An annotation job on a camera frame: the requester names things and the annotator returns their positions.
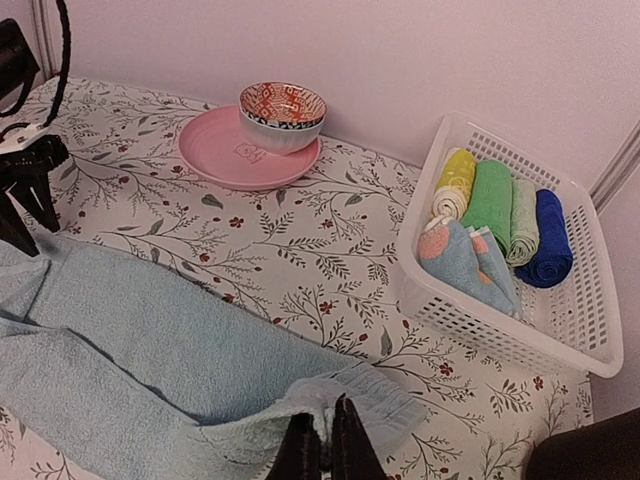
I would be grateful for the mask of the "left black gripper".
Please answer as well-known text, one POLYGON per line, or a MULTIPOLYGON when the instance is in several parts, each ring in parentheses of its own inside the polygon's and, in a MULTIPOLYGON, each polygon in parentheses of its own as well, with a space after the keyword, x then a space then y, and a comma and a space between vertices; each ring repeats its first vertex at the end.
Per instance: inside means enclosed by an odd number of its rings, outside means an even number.
POLYGON ((1 155, 1 171, 9 173, 41 173, 23 179, 29 195, 19 190, 1 190, 1 240, 35 257, 39 254, 34 239, 23 223, 13 200, 50 232, 60 229, 53 205, 48 172, 68 159, 68 150, 58 135, 44 135, 25 150, 1 155))

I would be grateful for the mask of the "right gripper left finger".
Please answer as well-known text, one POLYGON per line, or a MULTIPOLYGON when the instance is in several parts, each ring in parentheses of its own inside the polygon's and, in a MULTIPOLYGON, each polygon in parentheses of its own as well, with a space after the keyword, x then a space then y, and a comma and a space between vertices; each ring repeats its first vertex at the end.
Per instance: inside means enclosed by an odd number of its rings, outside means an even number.
POLYGON ((266 480, 320 480, 320 439, 313 417, 294 415, 266 480))

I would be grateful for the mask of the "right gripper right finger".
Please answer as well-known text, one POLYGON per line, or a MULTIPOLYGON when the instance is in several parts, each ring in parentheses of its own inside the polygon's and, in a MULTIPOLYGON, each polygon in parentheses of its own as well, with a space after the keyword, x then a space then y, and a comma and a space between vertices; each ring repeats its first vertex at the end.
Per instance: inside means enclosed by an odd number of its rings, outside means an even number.
POLYGON ((331 435, 333 480, 386 480, 356 407, 345 394, 335 404, 331 435))

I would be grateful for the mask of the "light blue towel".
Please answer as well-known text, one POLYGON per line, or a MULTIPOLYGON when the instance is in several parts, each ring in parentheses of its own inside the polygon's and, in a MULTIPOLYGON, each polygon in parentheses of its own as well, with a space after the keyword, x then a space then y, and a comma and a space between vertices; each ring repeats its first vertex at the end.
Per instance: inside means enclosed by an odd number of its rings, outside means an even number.
POLYGON ((1 248, 1 403, 104 479, 251 479, 338 400, 378 459, 423 407, 369 363, 301 338, 131 254, 41 237, 1 248))

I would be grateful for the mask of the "blue orange dotted towel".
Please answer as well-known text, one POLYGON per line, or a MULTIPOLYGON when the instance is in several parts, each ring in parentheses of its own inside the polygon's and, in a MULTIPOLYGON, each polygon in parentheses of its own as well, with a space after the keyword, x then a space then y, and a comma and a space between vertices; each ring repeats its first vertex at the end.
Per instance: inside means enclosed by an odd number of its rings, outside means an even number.
POLYGON ((466 228, 453 217, 436 216, 420 233, 417 254, 431 276, 516 320, 522 318, 509 267, 488 227, 466 228))

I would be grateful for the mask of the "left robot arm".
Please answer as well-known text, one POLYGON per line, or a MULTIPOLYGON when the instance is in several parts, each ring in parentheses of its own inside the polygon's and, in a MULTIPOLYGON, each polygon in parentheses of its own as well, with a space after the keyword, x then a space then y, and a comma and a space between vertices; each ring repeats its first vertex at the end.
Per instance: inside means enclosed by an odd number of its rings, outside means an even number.
MULTIPOLYGON (((7 118, 18 113, 31 91, 39 66, 14 19, 1 22, 1 96, 19 88, 20 95, 7 118)), ((49 173, 69 158, 62 139, 42 124, 17 122, 1 130, 1 240, 35 257, 34 239, 16 207, 21 206, 41 226, 60 229, 53 206, 49 173)))

